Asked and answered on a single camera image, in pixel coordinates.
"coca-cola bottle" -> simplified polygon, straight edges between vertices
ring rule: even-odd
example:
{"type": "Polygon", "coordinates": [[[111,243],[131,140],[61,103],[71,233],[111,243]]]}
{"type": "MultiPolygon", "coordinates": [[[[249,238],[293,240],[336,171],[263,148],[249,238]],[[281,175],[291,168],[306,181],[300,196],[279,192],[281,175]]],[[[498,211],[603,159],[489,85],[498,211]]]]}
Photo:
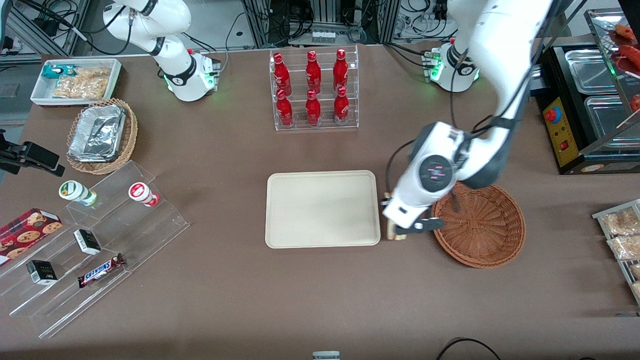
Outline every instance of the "coca-cola bottle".
{"type": "Polygon", "coordinates": [[[313,50],[307,53],[307,85],[316,92],[316,95],[322,91],[322,71],[316,60],[316,52],[313,50]]]}
{"type": "Polygon", "coordinates": [[[347,99],[347,88],[344,85],[338,86],[338,96],[333,102],[333,121],[337,125],[347,124],[349,115],[349,99],[347,99]]]}
{"type": "Polygon", "coordinates": [[[320,102],[316,99],[316,91],[313,89],[309,89],[307,91],[307,122],[311,127],[320,126],[321,118],[321,110],[320,110],[320,102]]]}
{"type": "Polygon", "coordinates": [[[287,96],[282,89],[276,91],[276,109],[278,110],[278,117],[283,127],[293,126],[293,110],[291,109],[291,103],[287,99],[287,96]]]}
{"type": "Polygon", "coordinates": [[[276,63],[275,69],[273,69],[276,86],[284,90],[285,96],[291,95],[291,77],[289,76],[289,69],[284,65],[284,62],[282,62],[282,54],[275,53],[273,55],[273,62],[276,63]]]}
{"type": "Polygon", "coordinates": [[[333,64],[333,91],[338,91],[338,87],[347,86],[347,52],[344,49],[338,49],[335,53],[335,64],[333,64]]]}

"acrylic bottle rack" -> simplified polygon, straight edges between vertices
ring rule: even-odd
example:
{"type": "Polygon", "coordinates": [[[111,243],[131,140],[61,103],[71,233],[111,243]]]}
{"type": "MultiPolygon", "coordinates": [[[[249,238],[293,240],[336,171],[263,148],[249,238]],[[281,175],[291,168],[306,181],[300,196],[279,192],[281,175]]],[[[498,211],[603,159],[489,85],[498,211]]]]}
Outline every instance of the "acrylic bottle rack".
{"type": "Polygon", "coordinates": [[[50,338],[189,227],[175,206],[163,199],[154,179],[129,161],[92,187],[98,195],[94,205],[71,202],[59,211],[64,225],[60,231],[0,268],[0,296],[11,315],[29,317],[38,335],[50,338]],[[158,205],[148,208],[129,198],[130,185],[138,181],[160,195],[158,205]],[[73,235],[77,229],[93,232],[102,247],[99,254],[80,251],[73,235]],[[126,264],[79,288],[78,277],[118,253],[126,264]],[[58,281],[35,285],[25,265],[33,259],[50,261],[58,281]]]}
{"type": "Polygon", "coordinates": [[[322,109],[322,122],[319,127],[311,127],[307,124],[307,53],[301,52],[296,48],[283,48],[271,50],[269,54],[269,76],[271,77],[271,100],[273,103],[273,119],[277,131],[295,131],[309,130],[322,131],[327,129],[349,129],[358,127],[360,91],[358,88],[358,48],[356,46],[344,47],[315,47],[313,49],[317,55],[317,62],[322,70],[322,91],[317,96],[322,109]],[[345,125],[337,125],[333,121],[333,101],[337,96],[333,89],[333,64],[335,63],[335,53],[338,49],[344,49],[347,53],[346,61],[348,64],[348,81],[347,81],[347,98],[349,99],[349,115],[345,125]],[[273,71],[275,63],[273,62],[273,54],[281,53],[285,65],[289,68],[291,77],[292,94],[288,97],[293,110],[294,125],[292,127],[284,127],[278,117],[276,109],[276,86],[273,71]]]}

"brown tablecloth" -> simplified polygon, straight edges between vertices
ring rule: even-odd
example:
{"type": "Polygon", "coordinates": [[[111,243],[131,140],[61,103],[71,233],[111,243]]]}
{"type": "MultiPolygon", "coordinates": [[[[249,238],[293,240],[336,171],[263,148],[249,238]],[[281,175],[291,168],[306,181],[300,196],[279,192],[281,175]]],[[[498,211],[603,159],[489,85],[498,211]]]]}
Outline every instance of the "brown tablecloth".
{"type": "MultiPolygon", "coordinates": [[[[0,306],[2,359],[310,359],[331,349],[345,360],[434,359],[457,336],[485,341],[504,359],[637,359],[640,319],[612,317],[637,307],[590,214],[640,197],[638,176],[559,176],[534,102],[498,182],[527,222],[524,249],[507,266],[463,266],[431,234],[373,247],[268,248],[271,174],[367,169],[382,193],[393,150],[424,125],[449,121],[447,92],[395,53],[367,46],[357,131],[276,133],[268,56],[233,53],[220,90],[194,103],[167,91],[151,57],[120,58],[116,96],[140,125],[132,158],[192,226],[50,340],[0,306]]],[[[483,78],[454,101],[464,129],[495,106],[483,78]]],[[[78,111],[34,106],[22,139],[64,154],[78,111]]],[[[392,182],[405,166],[400,157],[392,182]]],[[[62,208],[64,179],[101,178],[70,167],[63,179],[8,175],[0,223],[31,207],[62,208]]],[[[444,359],[491,356],[471,343],[450,351],[444,359]]]]}

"wicker basket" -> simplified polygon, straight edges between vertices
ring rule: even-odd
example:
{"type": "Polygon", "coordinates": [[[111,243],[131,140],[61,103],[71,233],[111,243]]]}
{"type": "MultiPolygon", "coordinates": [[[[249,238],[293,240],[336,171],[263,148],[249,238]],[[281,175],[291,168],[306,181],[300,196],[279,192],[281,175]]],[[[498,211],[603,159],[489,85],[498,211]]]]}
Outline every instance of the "wicker basket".
{"type": "Polygon", "coordinates": [[[502,188],[492,185],[472,190],[461,183],[433,206],[433,216],[445,227],[436,239],[453,258],[474,268],[497,268],[520,253],[525,223],[520,207],[502,188]]]}
{"type": "MultiPolygon", "coordinates": [[[[88,172],[93,175],[105,175],[110,172],[114,172],[119,168],[123,167],[129,158],[131,158],[131,154],[133,153],[133,148],[136,146],[136,136],[138,135],[138,121],[136,120],[136,114],[131,111],[129,105],[126,102],[119,99],[108,99],[101,102],[96,102],[95,104],[89,105],[91,108],[100,108],[103,106],[109,105],[118,105],[127,111],[127,118],[125,119],[125,127],[124,132],[122,134],[122,140],[120,142],[120,154],[116,158],[116,160],[111,163],[81,163],[79,161],[72,160],[67,155],[67,161],[71,164],[71,167],[82,172],[88,172]]],[[[69,132],[69,136],[67,137],[67,145],[71,146],[71,139],[73,139],[74,134],[76,133],[76,126],[78,125],[78,120],[80,119],[80,114],[76,116],[76,121],[71,126],[71,131],[69,132]]]]}

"cookie box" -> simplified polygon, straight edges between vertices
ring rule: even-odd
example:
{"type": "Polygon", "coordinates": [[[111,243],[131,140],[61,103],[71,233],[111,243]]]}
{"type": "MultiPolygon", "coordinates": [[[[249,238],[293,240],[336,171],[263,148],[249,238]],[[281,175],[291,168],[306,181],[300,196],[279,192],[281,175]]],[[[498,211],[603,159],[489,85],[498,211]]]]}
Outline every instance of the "cookie box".
{"type": "Polygon", "coordinates": [[[35,208],[0,227],[0,266],[61,227],[62,222],[56,215],[35,208]]]}

